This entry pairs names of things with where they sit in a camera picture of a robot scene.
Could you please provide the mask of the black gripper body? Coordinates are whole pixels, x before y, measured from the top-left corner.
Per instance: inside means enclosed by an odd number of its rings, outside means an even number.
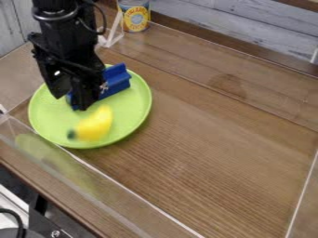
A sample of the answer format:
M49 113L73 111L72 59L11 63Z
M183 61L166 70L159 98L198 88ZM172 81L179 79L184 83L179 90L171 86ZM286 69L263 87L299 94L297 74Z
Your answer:
M27 37L44 80L77 77L99 81L103 65L95 46L104 31L98 30L95 13L33 12L32 17L41 31Z

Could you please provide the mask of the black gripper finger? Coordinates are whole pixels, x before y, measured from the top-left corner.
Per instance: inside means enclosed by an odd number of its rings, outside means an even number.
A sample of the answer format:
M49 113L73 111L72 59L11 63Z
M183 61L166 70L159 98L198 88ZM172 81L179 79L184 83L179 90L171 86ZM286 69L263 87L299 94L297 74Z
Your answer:
M44 66L41 74L52 96L61 98L71 91L69 71L64 67Z
M69 102L73 110L85 111L99 100L103 71L75 70L71 78Z

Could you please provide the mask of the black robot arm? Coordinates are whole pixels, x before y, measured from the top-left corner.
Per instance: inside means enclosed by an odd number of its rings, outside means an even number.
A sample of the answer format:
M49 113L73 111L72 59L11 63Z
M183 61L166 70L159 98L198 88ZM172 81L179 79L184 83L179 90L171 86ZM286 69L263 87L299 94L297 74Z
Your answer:
M85 111L98 101L106 66L98 57L98 37L107 19L98 0L32 0L31 14L41 31L27 38L52 96L69 94L69 104Z

